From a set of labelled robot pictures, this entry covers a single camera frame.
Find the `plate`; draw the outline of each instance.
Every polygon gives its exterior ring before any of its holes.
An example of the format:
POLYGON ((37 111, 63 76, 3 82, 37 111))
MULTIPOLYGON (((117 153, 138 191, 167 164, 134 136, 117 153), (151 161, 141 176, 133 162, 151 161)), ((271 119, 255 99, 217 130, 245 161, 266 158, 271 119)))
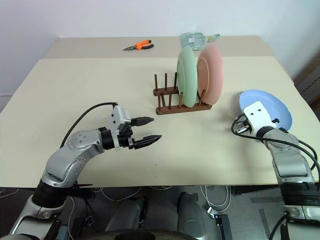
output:
POLYGON ((196 58, 190 46, 185 46, 180 51, 176 72, 179 93, 183 93, 182 102, 191 108, 197 99, 198 77, 196 58))
POLYGON ((292 116, 287 106, 272 94, 262 90, 247 90, 240 94, 239 104, 241 110, 260 101, 268 111, 271 120, 279 119, 278 128, 289 131, 292 126, 292 116))
POLYGON ((224 84, 224 63, 219 48, 216 44, 207 44, 201 51, 197 64, 198 94, 206 104, 215 104, 224 84))

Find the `pliers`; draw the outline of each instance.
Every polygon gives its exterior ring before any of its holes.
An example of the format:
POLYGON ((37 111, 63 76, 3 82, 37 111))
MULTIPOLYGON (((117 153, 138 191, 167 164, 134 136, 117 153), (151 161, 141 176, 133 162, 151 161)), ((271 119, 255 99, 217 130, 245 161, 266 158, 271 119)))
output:
POLYGON ((136 43, 135 45, 133 46, 129 46, 125 49, 123 49, 123 51, 128 51, 128 50, 141 50, 141 49, 151 49, 154 47, 153 44, 150 44, 151 43, 151 40, 144 40, 144 41, 141 41, 141 42, 138 42, 136 43))

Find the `clear glass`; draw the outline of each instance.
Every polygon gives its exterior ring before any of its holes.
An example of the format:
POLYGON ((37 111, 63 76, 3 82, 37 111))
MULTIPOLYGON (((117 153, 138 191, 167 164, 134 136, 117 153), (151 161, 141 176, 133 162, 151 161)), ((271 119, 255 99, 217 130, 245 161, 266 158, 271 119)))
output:
POLYGON ((180 35, 180 42, 183 48, 190 46, 193 51, 201 51, 208 41, 214 41, 219 36, 220 34, 206 36, 201 32, 183 32, 180 35))

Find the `pink plate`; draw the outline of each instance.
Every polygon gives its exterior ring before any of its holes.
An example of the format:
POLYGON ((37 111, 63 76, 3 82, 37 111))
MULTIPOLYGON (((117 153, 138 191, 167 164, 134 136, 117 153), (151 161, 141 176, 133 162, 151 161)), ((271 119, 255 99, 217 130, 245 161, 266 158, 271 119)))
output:
POLYGON ((204 90, 202 101, 206 104, 215 104, 221 94, 224 84, 224 63, 217 45, 207 44, 201 51, 197 64, 198 94, 201 96, 204 90))

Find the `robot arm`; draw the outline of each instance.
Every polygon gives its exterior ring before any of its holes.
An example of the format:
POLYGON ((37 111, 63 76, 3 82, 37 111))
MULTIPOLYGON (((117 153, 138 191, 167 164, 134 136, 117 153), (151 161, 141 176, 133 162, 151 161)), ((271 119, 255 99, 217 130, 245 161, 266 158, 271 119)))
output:
POLYGON ((35 193, 28 199, 10 234, 30 234, 40 240, 44 239, 61 213, 69 189, 75 185, 87 162, 105 150, 115 148, 118 151, 121 147, 139 149, 153 144, 161 135, 151 135, 136 141, 132 138, 131 129, 153 120, 151 117, 131 119, 127 110, 115 105, 110 129, 102 127, 70 135, 65 145, 48 159, 35 193), (30 229, 33 225, 38 231, 30 229))
MULTIPOLYGON (((273 169, 284 201, 284 212, 290 221, 287 230, 291 229, 291 232, 294 232, 297 226, 301 228, 307 224, 310 234, 311 232, 319 234, 320 194, 310 166, 299 149, 281 143, 285 141, 299 146, 299 140, 284 129, 278 129, 276 122, 279 120, 271 120, 263 104, 257 101, 246 107, 243 114, 236 118, 232 132, 241 137, 261 140, 270 151, 273 169), (235 131, 235 124, 243 127, 235 131), (241 134, 246 131, 250 131, 249 136, 241 134)), ((288 235, 293 239, 294 234, 289 232, 288 235)))

